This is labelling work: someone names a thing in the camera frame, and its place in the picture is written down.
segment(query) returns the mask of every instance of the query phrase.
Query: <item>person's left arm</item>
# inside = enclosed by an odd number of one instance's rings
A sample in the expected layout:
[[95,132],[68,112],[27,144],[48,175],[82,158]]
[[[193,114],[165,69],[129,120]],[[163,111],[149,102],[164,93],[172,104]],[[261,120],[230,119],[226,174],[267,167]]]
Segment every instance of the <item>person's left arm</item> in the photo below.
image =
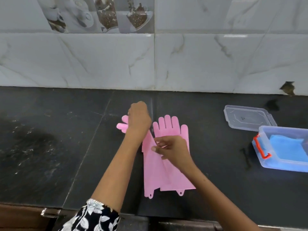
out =
[[152,120],[147,105],[139,101],[128,111],[128,129],[124,140],[98,183],[87,204],[63,225],[63,231],[114,231],[119,222],[136,152]]

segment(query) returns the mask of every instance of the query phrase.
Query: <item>forearm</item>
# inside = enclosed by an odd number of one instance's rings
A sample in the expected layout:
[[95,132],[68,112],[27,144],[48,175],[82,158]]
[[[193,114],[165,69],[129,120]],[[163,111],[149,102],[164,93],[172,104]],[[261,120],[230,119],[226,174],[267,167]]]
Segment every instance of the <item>forearm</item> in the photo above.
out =
[[196,166],[191,167],[184,174],[208,202],[225,231],[261,231]]
[[91,198],[120,212],[141,140],[127,133]]

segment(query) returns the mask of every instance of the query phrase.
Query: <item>sleeve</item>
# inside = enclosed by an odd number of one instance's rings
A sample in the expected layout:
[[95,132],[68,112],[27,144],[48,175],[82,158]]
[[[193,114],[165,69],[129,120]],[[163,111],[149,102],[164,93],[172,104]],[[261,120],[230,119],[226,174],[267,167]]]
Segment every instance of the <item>sleeve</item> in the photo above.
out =
[[116,211],[101,202],[89,199],[59,231],[115,231],[119,221]]

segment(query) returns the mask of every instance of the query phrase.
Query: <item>red clip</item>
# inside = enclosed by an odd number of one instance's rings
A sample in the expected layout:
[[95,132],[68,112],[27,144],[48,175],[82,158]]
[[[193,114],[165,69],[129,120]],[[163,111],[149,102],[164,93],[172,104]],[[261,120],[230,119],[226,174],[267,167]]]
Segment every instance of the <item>red clip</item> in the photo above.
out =
[[259,133],[258,133],[256,136],[253,137],[253,140],[256,142],[257,149],[258,149],[258,151],[260,152],[262,159],[268,159],[268,158],[270,158],[270,157],[272,156],[272,154],[267,153],[266,156],[264,155],[264,151],[262,150],[262,148],[261,148],[261,146],[260,146],[260,143],[259,143],[259,141],[258,141],[258,137],[259,137]]

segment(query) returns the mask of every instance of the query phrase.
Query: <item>granite countertop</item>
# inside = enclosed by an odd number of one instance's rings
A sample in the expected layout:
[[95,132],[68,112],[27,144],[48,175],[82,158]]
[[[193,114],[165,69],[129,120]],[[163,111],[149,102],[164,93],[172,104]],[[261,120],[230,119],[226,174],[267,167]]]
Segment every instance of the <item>granite countertop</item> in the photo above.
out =
[[[94,191],[123,134],[133,102],[153,120],[169,114],[189,128],[201,171],[259,225],[308,228],[308,174],[263,168],[256,132],[232,129],[225,105],[267,108],[279,126],[308,128],[308,97],[157,91],[0,88],[0,202],[78,210]],[[122,213],[215,221],[196,190],[144,197],[137,153]]]

